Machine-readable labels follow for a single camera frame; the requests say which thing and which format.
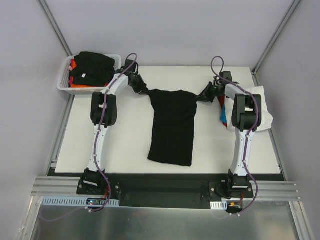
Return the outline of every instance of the wall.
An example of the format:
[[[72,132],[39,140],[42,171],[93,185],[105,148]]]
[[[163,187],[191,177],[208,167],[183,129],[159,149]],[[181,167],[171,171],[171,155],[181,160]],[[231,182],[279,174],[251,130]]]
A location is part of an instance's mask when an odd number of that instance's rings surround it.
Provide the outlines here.
[[[289,180],[320,239],[320,1],[304,0],[258,72]]]
[[[10,240],[66,106],[56,89],[66,56],[35,0],[2,2],[0,30],[0,239]]]
[[[253,68],[292,0],[47,0],[77,55],[135,52],[144,66]]]

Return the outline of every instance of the black garment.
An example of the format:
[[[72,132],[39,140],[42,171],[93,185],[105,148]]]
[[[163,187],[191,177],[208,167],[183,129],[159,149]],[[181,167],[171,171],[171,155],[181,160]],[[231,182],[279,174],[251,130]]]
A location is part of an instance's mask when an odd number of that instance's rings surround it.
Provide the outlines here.
[[[74,57],[76,68],[69,75],[73,84],[104,87],[115,74],[115,60],[100,53],[82,51]]]
[[[196,95],[187,91],[150,90],[154,109],[152,143],[148,159],[191,166],[194,147]]]

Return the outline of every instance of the white cloth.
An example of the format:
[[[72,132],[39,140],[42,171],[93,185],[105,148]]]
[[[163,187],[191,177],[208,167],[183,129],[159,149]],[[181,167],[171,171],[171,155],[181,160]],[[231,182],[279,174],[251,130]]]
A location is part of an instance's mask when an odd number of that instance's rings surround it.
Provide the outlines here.
[[[270,129],[272,126],[272,122],[274,118],[272,115],[268,112],[267,104],[266,104],[266,97],[265,97],[265,89],[263,86],[256,86],[252,88],[246,88],[246,91],[252,94],[260,94],[261,95],[261,107],[262,107],[262,113],[261,113],[261,125],[257,128],[257,132],[264,131],[267,129]],[[225,107],[225,116],[226,116],[226,123],[228,125],[228,130],[234,131],[235,127],[232,125],[232,111],[234,108],[234,101],[231,98],[225,98],[224,101],[224,107]]]

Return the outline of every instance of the white tabletop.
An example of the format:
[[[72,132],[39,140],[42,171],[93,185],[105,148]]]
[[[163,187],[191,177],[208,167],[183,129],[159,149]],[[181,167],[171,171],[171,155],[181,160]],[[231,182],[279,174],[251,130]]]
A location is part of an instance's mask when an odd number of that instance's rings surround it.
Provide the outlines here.
[[[248,67],[225,67],[234,81],[244,88],[254,87]],[[213,79],[210,67],[140,67],[150,90],[184,90],[200,94]],[[110,133],[106,173],[123,174],[226,174],[231,166],[235,133],[220,122],[218,99],[197,103],[194,118],[192,166],[177,166],[148,160],[154,110],[147,95],[137,95],[127,87],[117,97],[117,121]],[[66,127],[56,173],[83,173],[90,159],[94,140],[90,119],[91,96],[74,98]],[[252,141],[249,170],[253,174],[279,174],[269,132],[258,132]]]

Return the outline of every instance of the white laundry basket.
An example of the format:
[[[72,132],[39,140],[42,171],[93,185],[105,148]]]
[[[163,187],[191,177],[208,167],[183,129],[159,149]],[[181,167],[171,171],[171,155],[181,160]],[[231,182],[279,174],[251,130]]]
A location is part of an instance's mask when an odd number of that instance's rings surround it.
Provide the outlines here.
[[[106,56],[115,60],[114,70],[121,68],[121,56],[115,54],[106,54]],[[102,89],[104,89],[105,87],[69,87],[69,66],[71,60],[74,58],[75,56],[69,56],[64,60],[63,65],[60,68],[56,87],[59,90],[66,91],[71,95],[91,95],[93,92],[100,92]]]

